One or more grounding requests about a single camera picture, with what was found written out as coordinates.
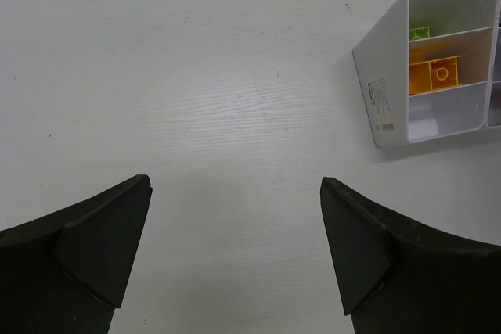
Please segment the yellow-orange lego brick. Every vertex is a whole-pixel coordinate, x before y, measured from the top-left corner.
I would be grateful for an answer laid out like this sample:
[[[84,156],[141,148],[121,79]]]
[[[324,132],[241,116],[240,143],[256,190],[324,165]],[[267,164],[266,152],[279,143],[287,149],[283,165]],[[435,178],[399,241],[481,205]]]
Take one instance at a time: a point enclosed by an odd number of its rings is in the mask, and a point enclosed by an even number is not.
[[[459,58],[460,56],[450,56],[429,62],[432,91],[454,88],[460,85]]]

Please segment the lime green lego brick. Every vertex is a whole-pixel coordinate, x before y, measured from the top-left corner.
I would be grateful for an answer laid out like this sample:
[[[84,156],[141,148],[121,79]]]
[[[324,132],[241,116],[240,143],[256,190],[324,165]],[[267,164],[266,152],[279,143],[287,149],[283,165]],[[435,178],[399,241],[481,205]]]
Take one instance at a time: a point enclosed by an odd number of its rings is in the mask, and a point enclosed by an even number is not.
[[[425,27],[416,27],[409,30],[409,40],[410,41],[419,41],[431,36],[429,26]]]

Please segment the yellow lego brick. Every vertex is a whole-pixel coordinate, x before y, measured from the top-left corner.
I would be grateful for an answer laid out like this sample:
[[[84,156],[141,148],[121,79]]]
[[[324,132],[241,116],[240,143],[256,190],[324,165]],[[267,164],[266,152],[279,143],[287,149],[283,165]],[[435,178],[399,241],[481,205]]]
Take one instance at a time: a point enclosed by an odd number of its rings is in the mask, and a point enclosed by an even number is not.
[[[431,65],[429,62],[417,62],[409,65],[409,95],[430,92]]]

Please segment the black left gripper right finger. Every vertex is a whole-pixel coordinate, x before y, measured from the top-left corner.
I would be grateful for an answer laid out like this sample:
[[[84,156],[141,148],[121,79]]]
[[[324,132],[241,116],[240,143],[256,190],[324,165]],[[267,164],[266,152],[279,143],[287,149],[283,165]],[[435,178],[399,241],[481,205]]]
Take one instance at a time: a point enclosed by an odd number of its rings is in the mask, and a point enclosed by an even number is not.
[[[500,248],[432,228],[324,178],[320,204],[357,333],[497,333]]]

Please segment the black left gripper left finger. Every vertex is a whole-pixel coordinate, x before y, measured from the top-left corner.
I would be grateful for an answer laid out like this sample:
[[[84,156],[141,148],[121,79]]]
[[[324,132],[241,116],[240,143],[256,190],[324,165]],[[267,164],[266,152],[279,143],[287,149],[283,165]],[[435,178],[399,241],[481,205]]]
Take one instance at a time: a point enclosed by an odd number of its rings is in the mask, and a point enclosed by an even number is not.
[[[138,174],[1,232],[3,333],[107,333],[123,303],[152,187]]]

